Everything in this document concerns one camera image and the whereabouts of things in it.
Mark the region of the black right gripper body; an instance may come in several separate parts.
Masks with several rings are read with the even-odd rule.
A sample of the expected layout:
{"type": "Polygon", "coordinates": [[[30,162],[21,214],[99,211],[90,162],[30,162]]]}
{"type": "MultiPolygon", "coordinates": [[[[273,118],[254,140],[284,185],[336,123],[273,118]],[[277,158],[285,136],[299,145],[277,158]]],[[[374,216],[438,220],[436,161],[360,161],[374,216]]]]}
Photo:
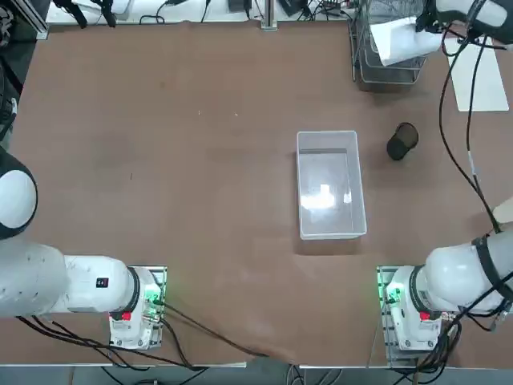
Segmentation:
{"type": "Polygon", "coordinates": [[[439,32],[440,25],[436,10],[435,0],[425,0],[423,2],[422,13],[416,18],[416,32],[439,32]]]}

